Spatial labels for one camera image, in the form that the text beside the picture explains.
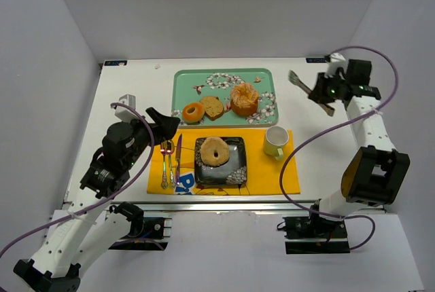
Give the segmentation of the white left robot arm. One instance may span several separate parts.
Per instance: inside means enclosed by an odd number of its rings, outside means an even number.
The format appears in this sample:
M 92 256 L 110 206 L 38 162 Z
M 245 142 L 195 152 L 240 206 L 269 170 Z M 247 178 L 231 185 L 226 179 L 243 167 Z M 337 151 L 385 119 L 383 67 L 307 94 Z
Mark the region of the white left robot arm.
M 146 148 L 175 136 L 180 120 L 147 108 L 152 123 L 126 108 L 128 115 L 112 124 L 80 181 L 69 214 L 53 221 L 52 235 L 14 273 L 34 291 L 77 291 L 87 269 L 121 238 L 141 240 L 143 210 L 130 202 L 116 206 L 97 225 L 99 215 L 116 194 L 135 181 L 130 170 Z

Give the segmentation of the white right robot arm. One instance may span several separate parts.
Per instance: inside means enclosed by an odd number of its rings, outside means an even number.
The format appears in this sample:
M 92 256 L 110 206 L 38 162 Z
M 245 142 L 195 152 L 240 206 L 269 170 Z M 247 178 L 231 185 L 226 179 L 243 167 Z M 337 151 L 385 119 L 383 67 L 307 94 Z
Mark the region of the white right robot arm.
M 319 201 L 321 216 L 339 221 L 365 205 L 392 204 L 411 161 L 396 149 L 386 131 L 381 94 L 369 84 L 371 62 L 346 60 L 338 53 L 327 56 L 326 62 L 328 68 L 318 73 L 309 99 L 321 106 L 341 101 L 358 147 L 339 190 Z

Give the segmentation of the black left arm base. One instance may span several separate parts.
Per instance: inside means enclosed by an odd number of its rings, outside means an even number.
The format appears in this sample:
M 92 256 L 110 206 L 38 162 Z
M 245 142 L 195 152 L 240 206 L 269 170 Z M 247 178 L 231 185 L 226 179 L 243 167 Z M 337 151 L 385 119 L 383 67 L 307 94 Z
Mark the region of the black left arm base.
M 146 215 L 142 208 L 129 202 L 111 205 L 109 213 L 123 215 L 130 225 L 128 233 L 113 243 L 109 250 L 164 251 L 167 248 L 172 218 Z

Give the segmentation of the pale glazed bagel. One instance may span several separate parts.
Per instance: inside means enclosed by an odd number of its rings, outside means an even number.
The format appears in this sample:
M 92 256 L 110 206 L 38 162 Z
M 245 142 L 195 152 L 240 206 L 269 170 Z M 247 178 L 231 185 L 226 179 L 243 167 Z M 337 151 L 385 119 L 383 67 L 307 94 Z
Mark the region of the pale glazed bagel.
M 200 147 L 200 156 L 208 166 L 221 166 L 229 159 L 228 144 L 220 137 L 208 137 Z

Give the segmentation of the silver metal tongs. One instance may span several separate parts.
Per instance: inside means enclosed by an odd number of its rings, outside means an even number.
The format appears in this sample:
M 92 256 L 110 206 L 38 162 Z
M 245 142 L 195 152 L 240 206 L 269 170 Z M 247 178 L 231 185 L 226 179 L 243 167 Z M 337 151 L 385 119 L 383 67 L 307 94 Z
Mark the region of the silver metal tongs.
M 291 84 L 299 87 L 307 96 L 309 96 L 312 92 L 312 90 L 300 80 L 299 76 L 297 76 L 297 74 L 293 70 L 290 70 L 288 74 L 288 80 Z M 317 105 L 320 106 L 328 116 L 332 117 L 334 115 L 335 109 L 330 105 L 325 105 L 321 103 L 318 103 Z

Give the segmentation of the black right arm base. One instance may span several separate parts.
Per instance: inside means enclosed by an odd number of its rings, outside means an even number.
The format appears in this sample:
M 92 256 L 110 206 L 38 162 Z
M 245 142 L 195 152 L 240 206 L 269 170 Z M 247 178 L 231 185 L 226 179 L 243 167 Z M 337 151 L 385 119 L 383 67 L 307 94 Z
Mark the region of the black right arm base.
M 330 221 L 310 215 L 284 217 L 277 230 L 284 233 L 287 255 L 327 255 L 350 253 L 343 221 Z

